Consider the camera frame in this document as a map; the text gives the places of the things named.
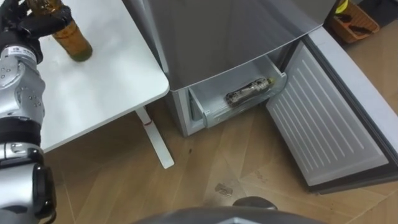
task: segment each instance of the refrigerator door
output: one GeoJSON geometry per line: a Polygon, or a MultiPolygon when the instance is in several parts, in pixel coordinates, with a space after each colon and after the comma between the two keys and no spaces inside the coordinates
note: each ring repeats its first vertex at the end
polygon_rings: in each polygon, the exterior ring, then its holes
{"type": "Polygon", "coordinates": [[[320,27],[336,0],[123,0],[179,90],[320,27]]]}
{"type": "Polygon", "coordinates": [[[286,88],[267,104],[307,184],[395,163],[398,117],[323,28],[312,37],[325,64],[299,43],[286,88]]]}

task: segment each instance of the table leg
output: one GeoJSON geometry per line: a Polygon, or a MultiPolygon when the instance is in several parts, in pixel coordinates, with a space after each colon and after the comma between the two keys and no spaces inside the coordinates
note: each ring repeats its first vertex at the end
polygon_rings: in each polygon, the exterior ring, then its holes
{"type": "Polygon", "coordinates": [[[174,165],[174,161],[172,156],[169,153],[162,136],[160,136],[159,131],[156,128],[155,123],[149,117],[145,108],[139,108],[136,110],[138,117],[141,119],[142,124],[144,125],[145,131],[155,149],[157,157],[160,160],[160,163],[163,165],[164,169],[169,168],[170,166],[174,165]]]}

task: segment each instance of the white panel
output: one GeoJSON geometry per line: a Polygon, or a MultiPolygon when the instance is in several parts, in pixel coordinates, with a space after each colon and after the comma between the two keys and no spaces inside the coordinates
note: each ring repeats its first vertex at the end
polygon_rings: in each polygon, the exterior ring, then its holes
{"type": "Polygon", "coordinates": [[[303,44],[292,57],[286,88],[267,107],[308,185],[388,161],[303,44]]]}
{"type": "Polygon", "coordinates": [[[324,28],[308,35],[398,154],[398,116],[324,28]]]}

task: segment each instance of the small debris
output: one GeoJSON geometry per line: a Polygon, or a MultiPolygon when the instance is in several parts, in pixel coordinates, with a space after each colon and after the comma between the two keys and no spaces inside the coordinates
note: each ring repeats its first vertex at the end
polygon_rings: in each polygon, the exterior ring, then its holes
{"type": "Polygon", "coordinates": [[[258,170],[254,171],[254,174],[256,175],[257,179],[259,179],[261,182],[267,183],[268,180],[264,178],[258,170]]]}
{"type": "Polygon", "coordinates": [[[232,196],[233,189],[231,187],[227,187],[224,184],[217,184],[215,191],[218,192],[219,194],[225,195],[225,196],[232,196]]]}

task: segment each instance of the orange basket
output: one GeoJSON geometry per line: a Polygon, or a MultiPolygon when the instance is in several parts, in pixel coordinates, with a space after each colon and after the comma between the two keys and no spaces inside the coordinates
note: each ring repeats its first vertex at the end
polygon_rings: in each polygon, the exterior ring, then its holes
{"type": "Polygon", "coordinates": [[[361,8],[359,8],[359,6],[352,2],[348,3],[348,7],[342,12],[342,14],[350,15],[353,20],[347,24],[335,16],[331,20],[331,27],[337,35],[347,43],[353,43],[371,35],[354,32],[348,27],[349,25],[367,28],[372,31],[373,34],[380,30],[379,24],[370,18],[361,8]]]}

